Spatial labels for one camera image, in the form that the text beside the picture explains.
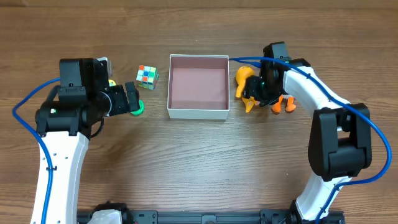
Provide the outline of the colourful puzzle cube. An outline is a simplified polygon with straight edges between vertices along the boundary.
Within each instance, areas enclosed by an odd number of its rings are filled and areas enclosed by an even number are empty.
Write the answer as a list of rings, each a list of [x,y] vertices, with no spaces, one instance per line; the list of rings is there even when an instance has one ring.
[[[136,82],[140,87],[154,90],[159,79],[158,69],[140,65],[137,71]]]

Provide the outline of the orange plastic duck toy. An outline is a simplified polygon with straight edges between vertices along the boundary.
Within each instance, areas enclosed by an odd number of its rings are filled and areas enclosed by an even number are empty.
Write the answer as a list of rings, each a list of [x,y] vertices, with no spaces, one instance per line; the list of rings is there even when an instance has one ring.
[[[245,112],[249,113],[254,105],[259,105],[259,101],[256,101],[253,96],[243,96],[244,87],[246,86],[246,80],[249,77],[254,76],[254,70],[251,67],[242,66],[238,68],[236,72],[235,80],[237,83],[235,97],[242,99],[245,104]]]

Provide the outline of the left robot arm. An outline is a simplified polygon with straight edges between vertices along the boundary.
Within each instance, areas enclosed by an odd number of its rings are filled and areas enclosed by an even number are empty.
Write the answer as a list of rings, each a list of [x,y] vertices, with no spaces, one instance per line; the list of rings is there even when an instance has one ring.
[[[133,82],[109,84],[111,63],[63,58],[60,79],[36,111],[40,164],[31,223],[76,223],[80,175],[92,127],[141,108]]]

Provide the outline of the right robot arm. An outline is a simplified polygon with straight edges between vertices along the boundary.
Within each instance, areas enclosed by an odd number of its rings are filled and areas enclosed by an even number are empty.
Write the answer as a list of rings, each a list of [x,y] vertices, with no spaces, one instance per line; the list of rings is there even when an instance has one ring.
[[[342,212],[329,208],[340,190],[371,165],[370,113],[328,88],[304,58],[292,59],[284,42],[264,47],[261,57],[238,58],[236,97],[245,110],[271,106],[274,113],[295,110],[298,101],[312,118],[308,161],[312,174],[287,210],[264,211],[273,223],[343,223]]]

